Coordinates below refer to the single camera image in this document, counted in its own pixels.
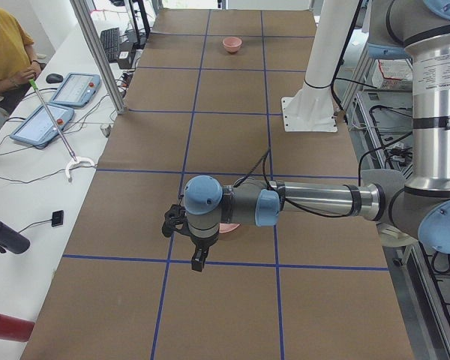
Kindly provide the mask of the white box with red print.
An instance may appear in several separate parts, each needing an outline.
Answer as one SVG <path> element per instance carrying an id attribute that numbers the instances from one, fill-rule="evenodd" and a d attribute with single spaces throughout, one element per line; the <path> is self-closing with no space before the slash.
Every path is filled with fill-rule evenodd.
<path id="1" fill-rule="evenodd" d="M 371 81 L 378 89 L 410 91 L 413 71 L 406 60 L 377 60 Z"/>

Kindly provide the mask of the aluminium frame post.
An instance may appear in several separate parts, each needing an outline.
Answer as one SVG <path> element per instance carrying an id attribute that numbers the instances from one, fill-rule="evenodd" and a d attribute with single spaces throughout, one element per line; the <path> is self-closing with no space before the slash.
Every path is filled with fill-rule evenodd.
<path id="1" fill-rule="evenodd" d="M 125 103 L 116 85 L 115 77 L 106 58 L 95 24 L 90 16 L 88 5 L 83 0 L 70 0 L 76 19 L 82 30 L 85 42 L 92 58 L 100 71 L 103 84 L 106 87 L 115 111 L 120 115 L 125 111 Z"/>

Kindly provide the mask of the upper blue teach pendant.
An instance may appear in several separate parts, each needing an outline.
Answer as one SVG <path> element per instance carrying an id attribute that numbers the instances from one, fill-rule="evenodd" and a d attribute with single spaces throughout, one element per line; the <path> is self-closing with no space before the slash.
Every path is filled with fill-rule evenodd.
<path id="1" fill-rule="evenodd" d="M 101 77 L 93 73 L 69 73 L 51 97 L 50 103 L 83 108 L 101 86 Z"/>

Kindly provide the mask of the person in yellow shirt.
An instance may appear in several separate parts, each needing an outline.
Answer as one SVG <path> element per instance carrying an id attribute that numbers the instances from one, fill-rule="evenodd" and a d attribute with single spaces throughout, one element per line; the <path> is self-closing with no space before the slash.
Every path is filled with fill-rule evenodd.
<path id="1" fill-rule="evenodd" d="M 0 8 L 0 108 L 12 113 L 42 72 L 34 40 L 19 21 Z"/>

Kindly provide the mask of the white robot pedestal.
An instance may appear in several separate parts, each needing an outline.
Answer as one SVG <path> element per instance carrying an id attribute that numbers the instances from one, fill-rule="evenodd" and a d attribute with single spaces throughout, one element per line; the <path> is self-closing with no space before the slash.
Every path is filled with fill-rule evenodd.
<path id="1" fill-rule="evenodd" d="M 338 130 L 332 83 L 360 7 L 359 0 L 323 2 L 303 86 L 294 96 L 281 99 L 286 132 Z"/>

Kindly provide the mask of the red cylinder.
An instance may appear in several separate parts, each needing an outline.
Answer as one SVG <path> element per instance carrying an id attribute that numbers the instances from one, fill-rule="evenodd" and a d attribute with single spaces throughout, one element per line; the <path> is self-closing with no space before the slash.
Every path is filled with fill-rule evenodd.
<path id="1" fill-rule="evenodd" d="M 35 323 L 0 313 L 0 340 L 27 342 Z"/>

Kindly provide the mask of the black keyboard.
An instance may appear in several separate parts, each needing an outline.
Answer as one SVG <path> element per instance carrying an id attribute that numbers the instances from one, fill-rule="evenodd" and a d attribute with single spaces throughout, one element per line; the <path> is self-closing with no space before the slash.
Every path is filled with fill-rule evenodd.
<path id="1" fill-rule="evenodd" d="M 108 62 L 117 62 L 117 56 L 120 49 L 119 28 L 108 28 L 100 33 L 100 43 Z"/>

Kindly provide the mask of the black computer mouse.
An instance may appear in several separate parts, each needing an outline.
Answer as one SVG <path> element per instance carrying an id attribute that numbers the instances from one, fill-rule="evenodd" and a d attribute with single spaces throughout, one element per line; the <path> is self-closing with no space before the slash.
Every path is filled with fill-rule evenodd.
<path id="1" fill-rule="evenodd" d="M 63 80 L 64 80 L 64 77 L 58 73 L 49 73 L 46 76 L 46 82 L 49 84 L 62 83 Z"/>

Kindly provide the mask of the lower blue teach pendant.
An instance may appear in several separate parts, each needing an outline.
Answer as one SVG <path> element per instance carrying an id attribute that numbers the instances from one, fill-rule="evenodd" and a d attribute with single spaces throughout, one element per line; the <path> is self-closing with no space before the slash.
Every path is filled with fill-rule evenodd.
<path id="1" fill-rule="evenodd" d="M 49 110 L 53 114 L 54 119 L 61 131 L 63 131 L 70 120 L 74 117 L 74 109 L 62 105 L 48 103 Z M 34 110 L 34 112 L 10 135 L 12 140 L 19 143 L 25 143 L 43 149 L 50 141 L 58 136 L 58 131 L 50 119 L 47 111 L 42 105 Z"/>

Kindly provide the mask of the pink bowl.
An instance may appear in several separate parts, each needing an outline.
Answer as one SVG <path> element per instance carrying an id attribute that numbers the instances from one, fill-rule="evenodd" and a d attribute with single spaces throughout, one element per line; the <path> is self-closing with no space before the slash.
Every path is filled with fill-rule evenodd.
<path id="1" fill-rule="evenodd" d="M 225 37 L 222 40 L 223 48 L 231 54 L 237 53 L 242 48 L 243 41 L 240 37 Z"/>

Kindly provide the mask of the black bottle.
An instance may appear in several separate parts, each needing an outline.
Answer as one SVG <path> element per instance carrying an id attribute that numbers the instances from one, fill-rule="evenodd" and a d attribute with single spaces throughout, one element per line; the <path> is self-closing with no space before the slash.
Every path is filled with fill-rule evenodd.
<path id="1" fill-rule="evenodd" d="M 0 253 L 4 254 L 7 251 L 13 254 L 22 254 L 30 247 L 30 241 L 11 229 L 8 225 L 0 221 Z"/>

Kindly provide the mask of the small black square device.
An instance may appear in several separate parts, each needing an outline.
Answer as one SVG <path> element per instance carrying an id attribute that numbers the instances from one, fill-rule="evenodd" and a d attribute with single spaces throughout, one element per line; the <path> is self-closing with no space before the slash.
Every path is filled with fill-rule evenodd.
<path id="1" fill-rule="evenodd" d="M 51 226 L 58 227 L 64 223 L 65 212 L 63 210 L 57 210 L 52 213 Z"/>

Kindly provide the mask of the reacher grabber stick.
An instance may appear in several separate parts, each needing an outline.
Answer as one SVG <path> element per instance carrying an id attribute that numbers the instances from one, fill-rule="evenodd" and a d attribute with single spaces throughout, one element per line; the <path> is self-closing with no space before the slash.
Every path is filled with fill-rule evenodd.
<path id="1" fill-rule="evenodd" d="M 53 124 L 53 127 L 57 130 L 57 133 L 59 137 L 61 138 L 62 142 L 64 143 L 65 148 L 67 149 L 69 155 L 70 155 L 70 161 L 66 165 L 64 169 L 65 176 L 69 183 L 73 181 L 71 170 L 73 168 L 77 168 L 80 165 L 89 165 L 90 167 L 96 167 L 95 162 L 89 158 L 89 157 L 80 157 L 75 154 L 75 151 L 71 148 L 71 145 L 67 141 L 65 135 L 63 134 L 56 118 L 54 117 L 52 111 L 50 110 L 49 106 L 47 105 L 46 101 L 44 100 L 43 95 L 41 94 L 39 88 L 37 87 L 35 81 L 33 79 L 30 79 L 28 81 L 31 85 L 31 87 L 34 90 L 34 93 L 37 95 L 38 99 L 40 100 L 40 103 L 42 104 L 43 108 L 45 109 L 46 114 L 49 116 L 50 121 Z"/>

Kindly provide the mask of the blue teach pendant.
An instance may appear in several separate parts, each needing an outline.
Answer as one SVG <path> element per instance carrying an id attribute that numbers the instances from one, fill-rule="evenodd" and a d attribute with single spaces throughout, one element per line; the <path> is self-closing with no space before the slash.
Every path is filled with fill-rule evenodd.
<path id="1" fill-rule="evenodd" d="M 101 77 L 93 73 L 69 73 L 51 97 L 50 103 L 83 108 L 101 86 Z"/>
<path id="2" fill-rule="evenodd" d="M 61 131 L 63 131 L 70 120 L 74 117 L 74 109 L 62 105 L 48 103 L 49 110 L 53 114 L 54 119 Z M 34 112 L 10 135 L 12 140 L 19 143 L 25 143 L 43 149 L 50 141 L 58 136 L 58 131 L 50 119 L 47 111 L 42 105 L 34 110 Z"/>

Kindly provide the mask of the pink plate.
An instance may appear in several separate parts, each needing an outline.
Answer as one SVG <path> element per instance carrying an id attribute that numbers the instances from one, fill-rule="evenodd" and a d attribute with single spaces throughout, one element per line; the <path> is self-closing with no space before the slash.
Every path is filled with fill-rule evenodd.
<path id="1" fill-rule="evenodd" d="M 219 233 L 230 233 L 234 230 L 237 230 L 240 227 L 239 223 L 220 223 Z"/>

